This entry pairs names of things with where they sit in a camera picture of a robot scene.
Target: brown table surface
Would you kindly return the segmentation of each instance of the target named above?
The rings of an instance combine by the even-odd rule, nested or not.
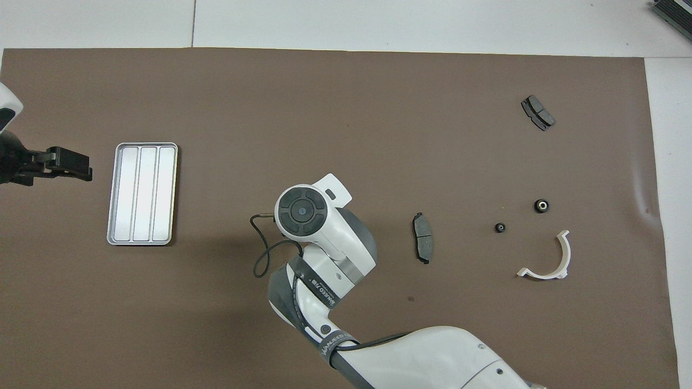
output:
[[[379,248],[330,316],[361,341],[452,325],[551,389],[678,387],[642,59],[5,50],[2,69],[25,106],[9,130],[94,169],[0,188],[4,388],[348,388],[251,273],[249,216],[328,172]],[[113,153],[141,141],[180,147],[174,241],[111,246]],[[515,276],[553,270],[563,229],[565,279]]]

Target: black round nut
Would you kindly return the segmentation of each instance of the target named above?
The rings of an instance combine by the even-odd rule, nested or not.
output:
[[[546,213],[550,209],[550,204],[546,199],[538,199],[534,203],[534,210],[538,213]]]

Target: silver rectangular tray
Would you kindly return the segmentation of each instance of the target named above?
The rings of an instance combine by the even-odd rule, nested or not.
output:
[[[148,246],[170,242],[177,168],[175,143],[121,143],[116,147],[108,243]]]

